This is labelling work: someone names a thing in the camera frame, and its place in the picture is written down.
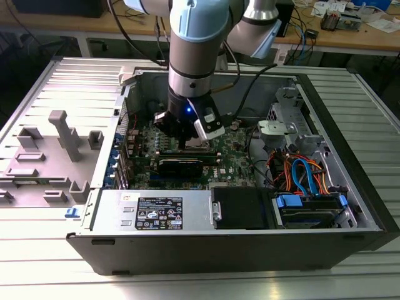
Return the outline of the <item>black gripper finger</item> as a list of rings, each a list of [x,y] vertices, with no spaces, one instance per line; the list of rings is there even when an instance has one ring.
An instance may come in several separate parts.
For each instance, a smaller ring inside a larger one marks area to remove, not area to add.
[[[156,113],[153,118],[153,125],[169,138],[174,138],[178,142],[178,149],[184,149],[183,126],[169,111]]]
[[[200,146],[200,139],[194,126],[187,127],[184,136],[184,149]]]

